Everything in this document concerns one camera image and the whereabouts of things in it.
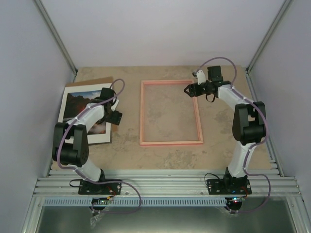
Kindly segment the clear acrylic sheet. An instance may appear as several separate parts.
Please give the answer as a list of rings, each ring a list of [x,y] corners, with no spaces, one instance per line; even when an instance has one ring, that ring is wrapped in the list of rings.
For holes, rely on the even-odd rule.
[[[188,84],[146,85],[144,94],[144,141],[198,140]]]

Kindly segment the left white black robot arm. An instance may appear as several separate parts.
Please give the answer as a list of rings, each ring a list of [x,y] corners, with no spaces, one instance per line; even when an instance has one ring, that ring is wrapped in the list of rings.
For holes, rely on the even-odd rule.
[[[120,124],[122,113],[115,110],[117,96],[113,89],[104,87],[100,96],[87,104],[76,117],[54,127],[52,159],[61,169],[80,175],[96,194],[104,192],[110,181],[106,180],[104,171],[89,159],[87,136],[97,122]]]

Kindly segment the landscape photo print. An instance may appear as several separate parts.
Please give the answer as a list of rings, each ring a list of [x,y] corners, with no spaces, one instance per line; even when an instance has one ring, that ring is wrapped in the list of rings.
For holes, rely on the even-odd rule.
[[[66,87],[60,108],[58,122],[67,122],[77,116],[86,105],[100,96],[104,87],[110,83]],[[111,142],[111,124],[98,120],[87,133],[88,143],[102,144]]]

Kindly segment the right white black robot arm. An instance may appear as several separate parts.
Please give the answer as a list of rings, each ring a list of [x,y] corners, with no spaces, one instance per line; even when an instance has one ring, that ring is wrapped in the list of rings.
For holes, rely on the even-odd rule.
[[[234,110],[232,134],[237,142],[234,155],[222,178],[215,176],[205,180],[208,192],[211,195],[250,194],[249,160],[257,145],[267,136],[265,104],[249,100],[236,90],[232,82],[224,81],[220,66],[208,67],[207,74],[202,70],[195,71],[193,76],[197,82],[184,89],[189,97],[213,95]]]

